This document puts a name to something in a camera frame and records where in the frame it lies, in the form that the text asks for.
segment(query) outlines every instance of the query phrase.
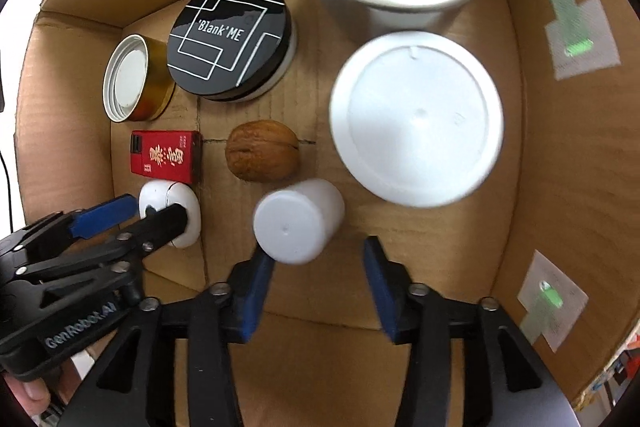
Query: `white geometric line pattern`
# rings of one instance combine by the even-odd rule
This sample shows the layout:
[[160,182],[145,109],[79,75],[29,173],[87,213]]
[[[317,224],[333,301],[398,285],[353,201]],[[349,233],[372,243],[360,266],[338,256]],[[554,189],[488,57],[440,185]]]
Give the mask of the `white geometric line pattern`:
[[[187,71],[185,69],[179,68],[178,66],[174,66],[172,64],[167,64],[167,66],[170,67],[170,68],[173,68],[174,70],[181,71],[182,73],[186,73],[186,74],[189,74],[191,76],[195,76],[196,78],[200,78],[202,80],[209,80],[211,78],[211,75],[213,74],[213,71],[215,70],[215,68],[222,68],[223,70],[226,70],[226,71],[234,71],[235,70],[235,68],[236,68],[236,66],[238,64],[238,60],[242,56],[242,53],[244,52],[245,47],[249,43],[249,40],[251,39],[252,35],[254,34],[255,29],[260,24],[260,21],[264,17],[265,13],[267,13],[267,11],[268,11],[267,7],[259,6],[257,4],[253,4],[253,3],[250,3],[250,2],[239,1],[239,0],[224,0],[224,1],[228,1],[228,2],[235,2],[235,3],[238,3],[238,4],[245,4],[245,5],[248,5],[248,6],[253,6],[255,8],[259,8],[259,9],[262,10],[262,13],[260,14],[260,16],[258,17],[257,21],[252,26],[251,31],[249,31],[249,34],[246,36],[246,39],[244,40],[244,43],[242,44],[242,47],[238,51],[238,54],[236,55],[236,58],[234,59],[233,65],[231,66],[231,68],[226,68],[226,67],[224,67],[224,66],[222,66],[221,64],[218,63],[218,60],[220,59],[220,56],[222,55],[222,53],[224,51],[222,48],[220,48],[218,46],[214,46],[213,44],[209,44],[207,42],[202,42],[202,41],[199,41],[197,39],[192,39],[192,38],[190,38],[188,36],[190,34],[191,29],[193,28],[193,26],[195,25],[196,21],[198,20],[198,17],[200,16],[200,13],[203,10],[210,11],[210,12],[215,11],[216,8],[218,8],[218,5],[220,4],[220,1],[222,1],[222,0],[216,0],[216,3],[214,4],[213,8],[205,8],[205,5],[206,5],[206,3],[208,1],[209,0],[204,0],[200,6],[191,6],[191,5],[187,5],[186,6],[187,8],[196,9],[197,12],[196,12],[196,15],[193,17],[193,20],[191,21],[191,24],[189,25],[189,28],[187,29],[186,33],[183,36],[175,35],[175,34],[169,34],[170,37],[181,39],[180,45],[178,46],[178,50],[177,50],[177,52],[180,55],[185,55],[185,56],[188,56],[188,57],[191,57],[191,58],[195,58],[196,60],[200,60],[200,61],[202,61],[202,62],[204,62],[206,64],[209,64],[211,66],[211,68],[209,69],[209,73],[207,74],[207,76],[201,76],[200,74],[193,73],[193,71]],[[262,1],[270,2],[270,3],[273,3],[273,4],[279,4],[281,6],[285,5],[284,3],[281,3],[279,1],[274,1],[274,0],[262,0]],[[276,38],[278,40],[281,39],[281,37],[279,37],[277,35],[273,35],[271,33],[267,33],[267,32],[264,32],[260,36],[260,38],[258,39],[258,42],[256,43],[254,49],[251,52],[251,55],[249,56],[249,59],[248,59],[247,63],[244,65],[244,68],[242,68],[242,71],[241,71],[241,73],[240,73],[240,75],[238,77],[238,81],[236,83],[236,87],[239,86],[242,83],[242,79],[244,78],[244,74],[246,73],[247,69],[249,68],[249,65],[251,64],[252,60],[254,59],[255,54],[257,53],[258,48],[262,44],[262,41],[264,40],[265,36],[274,37],[274,38]],[[216,60],[211,62],[210,60],[206,60],[206,59],[204,59],[202,57],[197,57],[196,55],[192,55],[190,53],[187,53],[187,52],[183,51],[182,47],[183,47],[185,41],[196,42],[197,44],[202,44],[204,46],[208,46],[210,48],[214,48],[214,49],[218,50],[218,54],[216,56]]]

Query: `cardboard box wall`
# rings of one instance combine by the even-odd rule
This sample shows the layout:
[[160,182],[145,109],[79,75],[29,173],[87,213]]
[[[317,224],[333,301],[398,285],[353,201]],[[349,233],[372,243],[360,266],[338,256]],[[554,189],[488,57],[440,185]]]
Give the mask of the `cardboard box wall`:
[[[164,248],[146,267],[199,291],[251,254],[254,204],[274,188],[236,180],[224,163],[224,140],[238,123],[273,118],[301,139],[299,177],[334,182],[348,214],[318,260],[277,267],[255,340],[232,352],[247,425],[393,423],[407,350],[377,331],[360,263],[369,234],[381,237],[414,280],[449,298],[493,294],[517,321],[524,315],[518,290],[533,251],[542,251],[590,301],[558,353],[544,341],[536,349],[569,399],[587,386],[637,320],[640,302],[633,263],[640,235],[633,140],[640,59],[632,51],[640,23],[626,0],[601,0],[622,66],[562,82],[554,79],[546,44],[544,26],[555,18],[548,0],[474,0],[465,7],[447,36],[494,78],[505,141],[477,192],[433,210],[385,203],[341,164],[328,131],[328,97],[356,46],[318,0],[286,0],[300,48],[283,81],[264,97],[225,105],[177,89],[159,120],[111,124],[101,89],[111,52],[134,32],[165,41],[187,1],[43,0],[18,97],[18,175],[28,221],[137,194],[146,180],[129,172],[132,129],[198,129],[205,138],[204,175],[195,187],[204,215],[201,242],[182,251]],[[462,400],[459,346],[454,352],[452,425]],[[184,421],[184,409],[181,414]]]

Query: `small red box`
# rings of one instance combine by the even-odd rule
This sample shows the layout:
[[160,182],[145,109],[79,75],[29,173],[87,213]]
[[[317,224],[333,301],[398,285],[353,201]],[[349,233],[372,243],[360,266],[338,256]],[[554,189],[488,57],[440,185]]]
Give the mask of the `small red box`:
[[198,131],[133,131],[131,172],[159,180],[196,183],[201,151]]

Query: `walnut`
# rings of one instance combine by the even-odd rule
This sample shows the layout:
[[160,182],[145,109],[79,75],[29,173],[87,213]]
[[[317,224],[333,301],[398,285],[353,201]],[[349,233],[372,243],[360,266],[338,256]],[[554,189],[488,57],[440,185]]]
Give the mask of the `walnut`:
[[276,182],[300,167],[296,134],[284,124],[258,120],[236,127],[226,141],[226,165],[241,180]]

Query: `fingernail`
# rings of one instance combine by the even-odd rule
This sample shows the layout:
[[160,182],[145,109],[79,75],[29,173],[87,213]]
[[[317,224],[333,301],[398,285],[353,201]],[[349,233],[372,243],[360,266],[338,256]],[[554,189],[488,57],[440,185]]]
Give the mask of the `fingernail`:
[[24,390],[26,391],[29,398],[31,398],[33,401],[44,400],[47,396],[49,396],[49,390],[42,380],[26,382],[24,384]]

